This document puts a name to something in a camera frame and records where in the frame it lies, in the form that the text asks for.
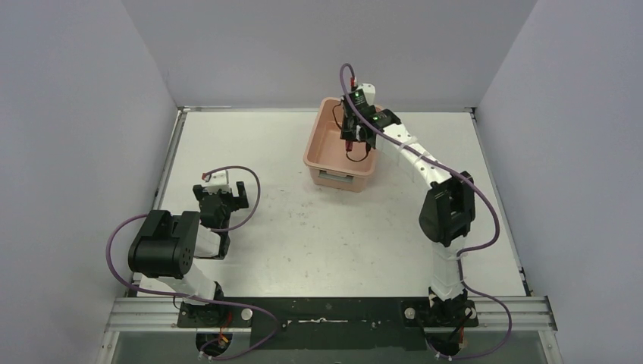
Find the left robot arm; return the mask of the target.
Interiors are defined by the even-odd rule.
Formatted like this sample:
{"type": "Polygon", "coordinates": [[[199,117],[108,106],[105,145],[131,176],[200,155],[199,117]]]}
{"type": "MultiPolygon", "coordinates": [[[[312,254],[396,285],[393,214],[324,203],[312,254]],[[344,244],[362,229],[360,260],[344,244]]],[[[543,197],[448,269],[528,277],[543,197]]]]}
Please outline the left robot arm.
{"type": "Polygon", "coordinates": [[[226,323],[231,309],[219,301],[224,299],[221,285],[207,278],[194,259],[222,260],[227,255],[231,214],[249,208],[244,182],[237,181],[236,188],[233,194],[227,184],[197,184],[193,186],[197,212],[150,211],[128,253],[131,271],[185,293],[181,313],[207,327],[226,323]]]}

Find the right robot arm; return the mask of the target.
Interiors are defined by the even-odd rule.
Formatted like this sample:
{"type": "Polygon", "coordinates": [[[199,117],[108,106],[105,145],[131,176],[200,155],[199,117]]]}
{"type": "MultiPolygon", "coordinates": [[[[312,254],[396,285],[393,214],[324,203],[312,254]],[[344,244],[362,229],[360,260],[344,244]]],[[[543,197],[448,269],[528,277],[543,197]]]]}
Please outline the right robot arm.
{"type": "Polygon", "coordinates": [[[341,100],[341,139],[365,143],[367,150],[376,149],[389,156],[425,193],[419,227],[431,241],[433,262],[427,313],[417,312],[416,318],[432,327],[456,327],[464,319],[473,319],[456,257],[475,218],[472,189],[433,166],[434,157],[391,110],[378,110],[370,104],[363,87],[341,100]]]}

